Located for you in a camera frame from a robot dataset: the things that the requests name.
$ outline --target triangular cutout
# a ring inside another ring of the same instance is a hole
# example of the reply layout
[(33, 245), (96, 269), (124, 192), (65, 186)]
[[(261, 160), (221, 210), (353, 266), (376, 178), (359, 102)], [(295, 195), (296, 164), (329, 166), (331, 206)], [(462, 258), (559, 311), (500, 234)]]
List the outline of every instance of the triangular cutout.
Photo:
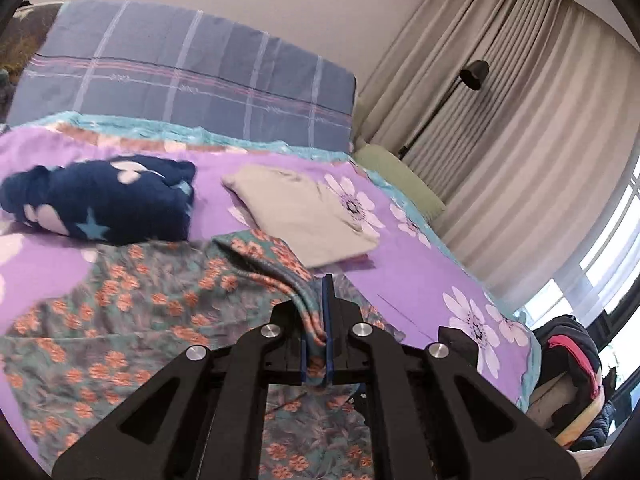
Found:
[(513, 421), (466, 378), (456, 376), (454, 381), (480, 442), (491, 442), (514, 430)]
[(179, 385), (180, 379), (175, 377), (160, 386), (120, 425), (120, 431), (144, 444), (151, 444), (160, 430)]

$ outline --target light blue star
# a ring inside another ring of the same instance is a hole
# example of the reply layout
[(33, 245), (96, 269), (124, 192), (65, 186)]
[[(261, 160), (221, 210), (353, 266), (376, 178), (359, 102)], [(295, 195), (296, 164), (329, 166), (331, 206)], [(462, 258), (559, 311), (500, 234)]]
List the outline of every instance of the light blue star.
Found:
[(76, 226), (78, 226), (79, 229), (82, 229), (87, 240), (106, 240), (102, 235), (105, 231), (109, 230), (108, 227), (95, 223), (94, 210), (91, 208), (87, 209), (86, 223), (76, 224)]
[(191, 186), (189, 186), (189, 184), (184, 180), (181, 180), (175, 186), (171, 186), (171, 189), (180, 189), (186, 196), (191, 194)]

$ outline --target purple bedsheet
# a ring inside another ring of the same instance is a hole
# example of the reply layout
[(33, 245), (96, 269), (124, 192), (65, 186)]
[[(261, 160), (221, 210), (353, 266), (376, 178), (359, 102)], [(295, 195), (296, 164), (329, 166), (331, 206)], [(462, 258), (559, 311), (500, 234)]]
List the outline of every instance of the purple bedsheet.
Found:
[[(123, 153), (126, 150), (120, 147), (98, 147), (44, 127), (25, 126), (0, 136), (0, 180), (37, 164), (65, 166), (73, 161)], [(380, 244), (367, 258), (323, 270), (344, 272), (385, 319), (406, 334), (406, 344), (423, 348), (437, 340), (441, 325), (465, 330), (479, 344), (482, 375), (513, 402), (521, 397), (522, 378), (528, 372), (528, 355), (534, 340), (532, 333), (504, 319), (476, 281), (431, 246), (404, 212), (353, 164), (269, 152), (247, 153), (238, 148), (225, 153), (151, 154), (190, 160), (198, 168), (190, 230), (193, 240), (242, 230), (243, 223), (250, 222), (238, 199), (220, 183), (221, 176), (244, 164), (299, 171), (332, 187), (343, 200), (351, 200), (360, 208), (359, 218), (368, 224), (367, 229), (379, 233)], [(6, 330), (36, 300), (71, 290), (86, 276), (94, 256), (92, 248), (26, 227), (0, 237), (0, 330)], [(4, 374), (0, 376), (0, 409), (36, 456)]]

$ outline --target beige curtain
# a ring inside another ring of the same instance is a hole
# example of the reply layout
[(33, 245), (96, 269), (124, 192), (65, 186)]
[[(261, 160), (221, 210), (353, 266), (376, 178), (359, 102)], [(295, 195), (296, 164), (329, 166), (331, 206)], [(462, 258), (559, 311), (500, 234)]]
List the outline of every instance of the beige curtain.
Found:
[(447, 203), (520, 104), (562, 0), (507, 0), (471, 59), (490, 74), (480, 91), (462, 82), (402, 160)]
[(434, 229), (513, 310), (576, 250), (640, 126), (640, 55), (563, 0), (522, 98)]
[(417, 135), (507, 1), (425, 0), (359, 89), (356, 146), (371, 142), (397, 153)]

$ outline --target folded beige clothing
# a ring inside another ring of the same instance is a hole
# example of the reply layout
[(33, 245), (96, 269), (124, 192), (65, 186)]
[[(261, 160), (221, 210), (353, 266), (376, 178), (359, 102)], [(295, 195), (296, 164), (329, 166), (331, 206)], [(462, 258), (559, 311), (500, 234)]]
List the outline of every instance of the folded beige clothing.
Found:
[(304, 174), (247, 164), (222, 183), (244, 202), (258, 227), (284, 240), (305, 267), (359, 256), (378, 245), (327, 186)]

